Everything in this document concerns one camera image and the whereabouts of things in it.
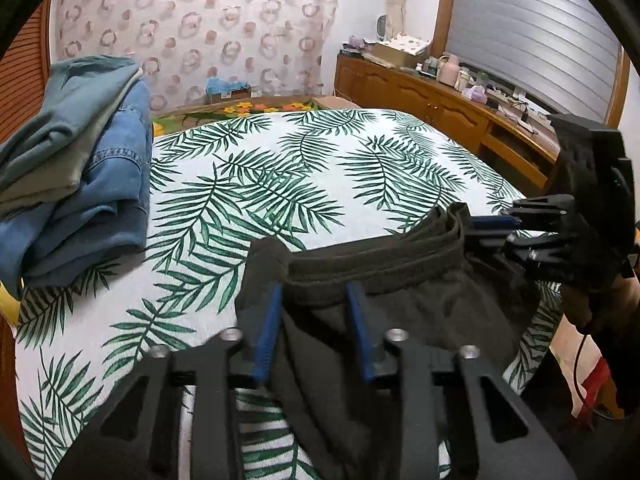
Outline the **person's right hand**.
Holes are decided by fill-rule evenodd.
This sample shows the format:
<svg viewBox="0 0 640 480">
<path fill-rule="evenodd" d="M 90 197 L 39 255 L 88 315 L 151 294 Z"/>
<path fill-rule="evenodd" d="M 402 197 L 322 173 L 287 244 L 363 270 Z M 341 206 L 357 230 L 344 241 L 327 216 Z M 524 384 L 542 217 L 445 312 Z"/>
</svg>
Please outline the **person's right hand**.
<svg viewBox="0 0 640 480">
<path fill-rule="evenodd" d="M 568 285 L 560 287 L 567 321 L 581 334 L 592 334 L 603 327 L 622 326 L 639 305 L 638 276 L 620 275 L 607 289 L 582 292 Z"/>
</svg>

